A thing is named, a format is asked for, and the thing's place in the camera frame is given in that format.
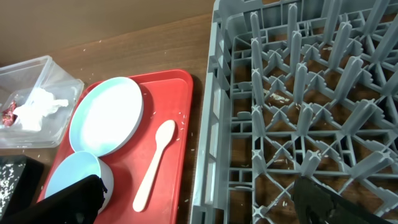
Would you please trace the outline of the red snack wrapper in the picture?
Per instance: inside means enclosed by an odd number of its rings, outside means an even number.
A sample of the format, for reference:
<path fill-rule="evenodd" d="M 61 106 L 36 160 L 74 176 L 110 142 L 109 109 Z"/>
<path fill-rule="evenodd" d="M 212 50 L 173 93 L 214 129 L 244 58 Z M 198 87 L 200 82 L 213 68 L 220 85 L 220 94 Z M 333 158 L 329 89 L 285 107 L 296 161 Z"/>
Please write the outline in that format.
<path fill-rule="evenodd" d="M 17 104 L 13 100 L 9 107 L 2 112 L 2 123 L 5 127 L 10 127 L 14 124 L 17 115 L 14 114 L 14 110 L 16 109 Z"/>

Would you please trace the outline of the white rice pile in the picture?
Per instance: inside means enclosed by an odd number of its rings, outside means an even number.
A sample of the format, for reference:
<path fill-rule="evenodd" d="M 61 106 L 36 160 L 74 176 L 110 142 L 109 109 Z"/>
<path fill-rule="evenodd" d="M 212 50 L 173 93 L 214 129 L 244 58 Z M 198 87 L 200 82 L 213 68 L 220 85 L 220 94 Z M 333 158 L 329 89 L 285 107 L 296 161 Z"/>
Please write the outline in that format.
<path fill-rule="evenodd" d="M 24 168 L 25 163 L 1 164 L 1 214 L 5 213 L 6 207 L 11 201 Z"/>

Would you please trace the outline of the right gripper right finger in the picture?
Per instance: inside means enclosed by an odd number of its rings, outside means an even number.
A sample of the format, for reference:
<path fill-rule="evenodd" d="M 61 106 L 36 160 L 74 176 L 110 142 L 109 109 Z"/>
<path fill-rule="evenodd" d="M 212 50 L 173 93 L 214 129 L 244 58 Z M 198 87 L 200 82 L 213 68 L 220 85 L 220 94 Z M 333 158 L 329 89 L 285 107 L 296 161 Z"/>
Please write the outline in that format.
<path fill-rule="evenodd" d="M 307 177 L 295 180 L 292 198 L 300 224 L 389 224 Z"/>

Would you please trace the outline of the black waste tray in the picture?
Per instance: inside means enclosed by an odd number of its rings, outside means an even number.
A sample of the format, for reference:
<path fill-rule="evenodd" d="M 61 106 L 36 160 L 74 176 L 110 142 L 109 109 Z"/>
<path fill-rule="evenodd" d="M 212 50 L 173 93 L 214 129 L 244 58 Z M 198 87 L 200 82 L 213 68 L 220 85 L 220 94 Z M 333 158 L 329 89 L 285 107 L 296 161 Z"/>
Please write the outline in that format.
<path fill-rule="evenodd" d="M 43 163 L 28 156 L 1 156 L 1 219 L 30 206 L 43 171 Z"/>

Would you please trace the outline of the white napkin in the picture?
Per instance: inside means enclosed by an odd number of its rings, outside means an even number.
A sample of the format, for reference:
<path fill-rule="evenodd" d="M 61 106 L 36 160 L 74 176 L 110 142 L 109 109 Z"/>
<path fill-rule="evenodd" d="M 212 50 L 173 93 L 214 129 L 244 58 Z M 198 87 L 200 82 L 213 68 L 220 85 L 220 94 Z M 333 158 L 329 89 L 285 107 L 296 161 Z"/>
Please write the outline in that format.
<path fill-rule="evenodd" d="M 31 103 L 25 103 L 14 110 L 25 131 L 40 131 L 44 117 L 68 106 L 68 100 L 57 100 L 54 94 L 43 88 L 35 88 L 31 93 L 31 99 Z"/>

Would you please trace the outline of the grey dishwasher rack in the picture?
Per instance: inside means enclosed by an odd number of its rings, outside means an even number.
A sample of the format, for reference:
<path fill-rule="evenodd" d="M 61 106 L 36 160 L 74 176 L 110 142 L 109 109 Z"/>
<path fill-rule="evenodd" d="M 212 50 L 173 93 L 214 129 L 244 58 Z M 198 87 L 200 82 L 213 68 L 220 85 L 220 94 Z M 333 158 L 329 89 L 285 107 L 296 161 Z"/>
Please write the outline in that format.
<path fill-rule="evenodd" d="M 191 223 L 296 223 L 306 176 L 397 222 L 397 2 L 215 1 Z"/>

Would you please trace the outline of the white plastic spoon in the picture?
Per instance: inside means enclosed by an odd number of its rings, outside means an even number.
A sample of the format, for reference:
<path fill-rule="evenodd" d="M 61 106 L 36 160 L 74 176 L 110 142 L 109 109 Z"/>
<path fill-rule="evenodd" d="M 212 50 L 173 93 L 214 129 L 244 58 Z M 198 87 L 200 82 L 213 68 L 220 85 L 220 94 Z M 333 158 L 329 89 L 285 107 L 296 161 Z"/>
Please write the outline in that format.
<path fill-rule="evenodd" d="M 132 203 L 135 212 L 142 212 L 146 207 L 163 151 L 171 142 L 174 131 L 175 121 L 169 119 L 159 126 L 155 134 L 156 150 Z"/>

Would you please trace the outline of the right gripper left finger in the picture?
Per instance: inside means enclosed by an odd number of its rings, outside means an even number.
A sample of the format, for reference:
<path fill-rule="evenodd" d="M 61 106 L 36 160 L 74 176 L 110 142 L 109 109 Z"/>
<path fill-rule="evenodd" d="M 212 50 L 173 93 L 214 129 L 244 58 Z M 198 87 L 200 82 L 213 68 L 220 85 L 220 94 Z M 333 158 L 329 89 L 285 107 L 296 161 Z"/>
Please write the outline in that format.
<path fill-rule="evenodd" d="M 3 218 L 3 224 L 93 224 L 105 204 L 108 189 L 97 175 L 89 175 L 37 204 Z"/>

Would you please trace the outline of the clear plastic waste bin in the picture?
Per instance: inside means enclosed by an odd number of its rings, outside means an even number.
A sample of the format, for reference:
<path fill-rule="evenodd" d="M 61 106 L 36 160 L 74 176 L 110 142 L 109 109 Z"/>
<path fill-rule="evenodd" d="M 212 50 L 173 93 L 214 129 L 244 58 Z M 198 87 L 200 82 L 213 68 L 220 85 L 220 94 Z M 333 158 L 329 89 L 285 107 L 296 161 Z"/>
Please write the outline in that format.
<path fill-rule="evenodd" d="M 84 83 L 48 55 L 1 68 L 1 148 L 60 144 Z"/>

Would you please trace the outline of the small light blue bowl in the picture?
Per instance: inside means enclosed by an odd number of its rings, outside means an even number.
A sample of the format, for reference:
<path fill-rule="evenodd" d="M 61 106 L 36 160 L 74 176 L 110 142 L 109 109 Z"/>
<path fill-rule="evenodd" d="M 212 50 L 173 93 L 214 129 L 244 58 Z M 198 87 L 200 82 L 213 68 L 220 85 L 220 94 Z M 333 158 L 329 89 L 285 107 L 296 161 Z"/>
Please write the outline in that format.
<path fill-rule="evenodd" d="M 103 194 L 104 203 L 98 211 L 101 213 L 113 194 L 114 177 L 109 166 L 88 151 L 75 152 L 60 163 L 47 184 L 45 198 L 93 174 L 102 179 L 107 189 Z"/>

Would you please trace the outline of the large light blue plate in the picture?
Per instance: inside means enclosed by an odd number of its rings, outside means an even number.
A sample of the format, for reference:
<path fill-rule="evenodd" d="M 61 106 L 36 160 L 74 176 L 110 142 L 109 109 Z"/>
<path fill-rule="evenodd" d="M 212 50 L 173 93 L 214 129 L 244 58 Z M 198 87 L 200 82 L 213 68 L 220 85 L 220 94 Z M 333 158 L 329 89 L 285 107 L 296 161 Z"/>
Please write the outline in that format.
<path fill-rule="evenodd" d="M 143 113 L 143 95 L 134 80 L 106 80 L 94 87 L 75 110 L 70 145 L 74 152 L 88 151 L 97 157 L 111 154 L 130 140 Z"/>

